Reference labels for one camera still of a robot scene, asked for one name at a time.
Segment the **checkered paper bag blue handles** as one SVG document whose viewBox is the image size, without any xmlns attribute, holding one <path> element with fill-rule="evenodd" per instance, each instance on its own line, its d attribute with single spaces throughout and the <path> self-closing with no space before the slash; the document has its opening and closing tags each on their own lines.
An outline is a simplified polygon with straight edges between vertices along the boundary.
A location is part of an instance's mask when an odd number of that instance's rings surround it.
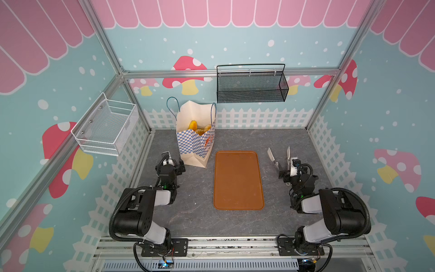
<svg viewBox="0 0 435 272">
<path fill-rule="evenodd" d="M 177 106 L 178 112 L 171 113 L 176 119 L 176 138 L 181 160 L 186 165 L 205 168 L 215 141 L 217 106 L 215 103 L 198 104 L 190 100 Z M 204 129 L 209 124 L 212 127 L 199 136 L 188 129 L 192 120 L 197 122 L 198 129 Z"/>
</svg>

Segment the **ridged yellow fake bread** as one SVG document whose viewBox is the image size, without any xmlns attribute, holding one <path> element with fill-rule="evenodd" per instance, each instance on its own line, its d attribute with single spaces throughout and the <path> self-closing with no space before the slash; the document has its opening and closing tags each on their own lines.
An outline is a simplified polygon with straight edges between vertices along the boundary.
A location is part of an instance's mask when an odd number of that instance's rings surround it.
<svg viewBox="0 0 435 272">
<path fill-rule="evenodd" d="M 198 124 L 195 120 L 192 120 L 188 127 L 189 130 L 196 131 L 198 129 Z"/>
</svg>

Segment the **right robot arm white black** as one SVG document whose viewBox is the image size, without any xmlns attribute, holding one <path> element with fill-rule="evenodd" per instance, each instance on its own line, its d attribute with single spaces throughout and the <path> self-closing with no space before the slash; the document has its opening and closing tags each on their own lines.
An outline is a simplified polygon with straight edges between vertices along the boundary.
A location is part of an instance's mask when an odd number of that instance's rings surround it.
<svg viewBox="0 0 435 272">
<path fill-rule="evenodd" d="M 309 164 L 299 160 L 288 163 L 284 170 L 275 163 L 278 177 L 289 184 L 291 208 L 299 214 L 319 214 L 322 219 L 299 227 L 293 238 L 277 237 L 277 245 L 291 255 L 321 254 L 324 244 L 358 238 L 371 230 L 369 209 L 353 191 L 345 188 L 314 191 L 318 176 Z"/>
</svg>

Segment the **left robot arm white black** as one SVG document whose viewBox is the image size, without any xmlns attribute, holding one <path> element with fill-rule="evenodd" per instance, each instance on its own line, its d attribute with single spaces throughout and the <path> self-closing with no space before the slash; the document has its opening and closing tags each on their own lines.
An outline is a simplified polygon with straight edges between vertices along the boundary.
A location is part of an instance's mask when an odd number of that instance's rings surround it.
<svg viewBox="0 0 435 272">
<path fill-rule="evenodd" d="M 177 177 L 186 171 L 183 160 L 174 160 L 168 152 L 155 167 L 154 186 L 127 188 L 123 191 L 109 220 L 109 235 L 115 241 L 130 241 L 159 255 L 173 251 L 171 232 L 153 221 L 156 206 L 175 202 Z"/>
</svg>

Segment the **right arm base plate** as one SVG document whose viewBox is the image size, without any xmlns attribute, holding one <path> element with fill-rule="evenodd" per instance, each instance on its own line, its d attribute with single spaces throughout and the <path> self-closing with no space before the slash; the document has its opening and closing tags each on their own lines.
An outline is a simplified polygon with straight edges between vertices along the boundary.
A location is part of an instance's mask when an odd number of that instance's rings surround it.
<svg viewBox="0 0 435 272">
<path fill-rule="evenodd" d="M 279 235 L 275 239 L 280 256 L 324 256 L 320 244 L 307 243 L 303 238 Z"/>
</svg>

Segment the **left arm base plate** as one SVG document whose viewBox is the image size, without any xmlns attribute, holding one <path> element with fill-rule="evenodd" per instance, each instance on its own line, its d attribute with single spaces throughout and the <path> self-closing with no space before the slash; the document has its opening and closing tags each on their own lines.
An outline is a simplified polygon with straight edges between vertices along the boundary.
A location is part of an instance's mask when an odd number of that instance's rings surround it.
<svg viewBox="0 0 435 272">
<path fill-rule="evenodd" d="M 172 238 L 171 242 L 165 241 L 161 245 L 151 247 L 144 246 L 140 255 L 142 257 L 186 257 L 189 240 L 184 238 Z"/>
</svg>

